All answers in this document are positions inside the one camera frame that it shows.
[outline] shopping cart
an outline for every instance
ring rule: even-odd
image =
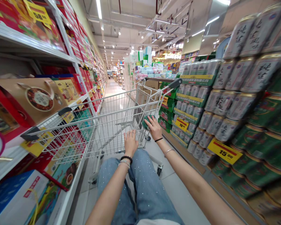
[[[162,90],[155,90],[145,85],[147,80],[171,83]],[[97,157],[96,171],[89,178],[89,182],[95,184],[102,157],[124,151],[124,132],[136,130],[139,148],[145,148],[150,137],[141,124],[144,116],[155,115],[164,95],[181,83],[181,78],[145,78],[131,91],[66,107],[22,137],[43,146],[43,152],[49,152],[57,164],[78,164],[80,160]],[[162,162],[150,158],[158,164],[157,174],[160,175]]]

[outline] shopping cart handle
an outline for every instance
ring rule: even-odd
[[[171,82],[168,86],[170,88],[177,88],[180,86],[180,84],[182,84],[182,78],[177,78],[177,79],[169,79],[169,78],[148,78],[145,77],[145,80],[153,80],[153,81],[161,81],[161,82]]]

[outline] silver bracelet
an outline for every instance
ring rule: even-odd
[[[165,152],[165,155],[169,152],[169,151],[172,151],[173,149],[170,149],[170,150],[167,150],[166,152]]]

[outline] supermarket aisle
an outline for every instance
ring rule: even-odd
[[[124,91],[122,88],[114,80],[109,80],[105,97],[123,92]],[[164,167],[162,169],[160,179],[162,180],[166,192],[168,193],[184,223],[209,225],[209,221],[206,219],[205,215],[190,196],[186,187],[178,178],[167,159],[164,158],[163,153],[153,139],[147,142],[146,150],[151,156],[163,162]],[[102,162],[111,157],[120,159],[123,155],[124,153],[105,155],[102,159]],[[94,185],[89,185],[87,183],[88,177],[92,174],[92,171],[95,171],[96,158],[90,158],[86,164],[87,166],[84,168],[85,175],[84,177],[80,178],[81,188],[78,201],[75,206],[75,214],[73,215],[72,212],[72,215],[69,215],[67,225],[84,225],[96,202],[97,188]],[[157,164],[153,163],[153,165],[155,170],[157,170]],[[132,195],[134,195],[133,183],[130,181],[128,175],[126,176],[126,179],[132,191]]]

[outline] leg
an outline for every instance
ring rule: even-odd
[[[176,212],[148,153],[136,150],[129,177],[134,182],[139,219],[167,219],[184,224]]]
[[[100,197],[107,183],[109,182],[112,175],[116,171],[119,162],[120,161],[116,158],[110,158],[101,165],[98,175],[98,198]],[[116,208],[116,212],[113,216],[113,220],[111,224],[112,225],[134,224],[135,220],[136,220],[136,215],[134,211],[134,203],[131,200],[130,189],[128,188],[127,182],[125,180],[120,201]]]

